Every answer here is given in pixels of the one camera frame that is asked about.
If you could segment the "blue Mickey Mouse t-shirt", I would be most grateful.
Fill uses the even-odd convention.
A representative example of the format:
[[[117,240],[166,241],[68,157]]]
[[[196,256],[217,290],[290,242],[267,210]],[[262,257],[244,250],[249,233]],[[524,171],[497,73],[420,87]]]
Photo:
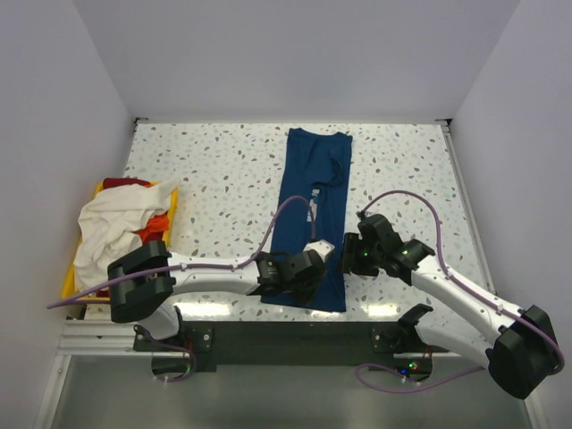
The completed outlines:
[[[301,196],[307,202],[294,201],[283,209],[273,228],[271,250],[297,254],[309,242],[311,227],[315,226],[315,237],[334,245],[335,251],[325,264],[324,280],[311,300],[304,302],[282,293],[263,297],[264,303],[338,313],[346,310],[345,283],[338,265],[351,149],[352,137],[341,132],[319,135],[301,128],[289,130],[279,201]]]

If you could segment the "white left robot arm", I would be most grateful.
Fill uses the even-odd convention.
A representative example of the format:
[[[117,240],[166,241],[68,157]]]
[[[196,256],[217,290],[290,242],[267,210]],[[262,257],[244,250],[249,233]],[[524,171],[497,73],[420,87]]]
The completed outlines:
[[[185,340],[181,312],[171,296],[226,292],[241,296],[286,294],[311,300],[326,274],[334,245],[313,240],[294,255],[264,251],[234,259],[193,258],[170,252],[162,241],[151,241],[108,268],[111,320],[137,323],[165,350]]]

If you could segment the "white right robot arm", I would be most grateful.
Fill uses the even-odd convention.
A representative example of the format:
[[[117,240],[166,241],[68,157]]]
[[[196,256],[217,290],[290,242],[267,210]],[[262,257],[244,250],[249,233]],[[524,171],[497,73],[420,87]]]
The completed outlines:
[[[361,216],[357,232],[344,235],[341,271],[376,277],[385,272],[441,302],[472,326],[435,323],[433,307],[417,304],[398,321],[394,349],[424,345],[456,353],[487,370],[508,394],[525,399],[564,366],[551,319],[541,308],[523,309],[468,281],[423,242],[404,241],[380,214]]]

